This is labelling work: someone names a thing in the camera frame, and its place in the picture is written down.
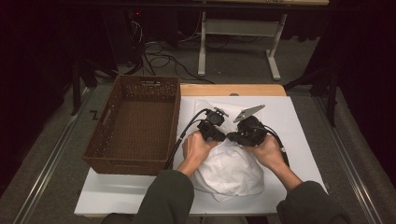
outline brown wicker basket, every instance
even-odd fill
[[[176,142],[178,77],[117,76],[82,159],[98,174],[157,175]]]

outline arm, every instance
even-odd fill
[[[190,134],[182,145],[185,160],[176,171],[162,171],[155,178],[133,223],[185,223],[194,199],[189,177],[206,160],[216,144],[205,142],[199,132]]]
[[[258,147],[245,147],[259,163],[270,169],[282,182],[288,195],[276,210],[283,224],[288,223],[349,223],[345,209],[332,200],[322,186],[313,181],[303,182],[283,161],[279,145],[267,135]]]

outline person's left hand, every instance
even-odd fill
[[[206,142],[199,131],[189,134],[182,145],[184,161],[177,169],[187,176],[192,176],[217,144],[217,141]]]

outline crumpled white fabric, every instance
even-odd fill
[[[195,110],[214,110],[214,106],[230,115],[220,129],[224,133],[235,132],[233,119],[246,107],[197,100]],[[216,200],[223,202],[235,196],[261,193],[264,190],[263,177],[263,170],[254,155],[226,139],[210,151],[191,181],[196,189],[212,193]]]

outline sleeve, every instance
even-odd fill
[[[276,210],[283,224],[351,222],[347,211],[313,181],[304,182],[291,191]]]
[[[186,175],[174,170],[161,171],[148,187],[133,223],[184,224],[193,199],[193,186]]]

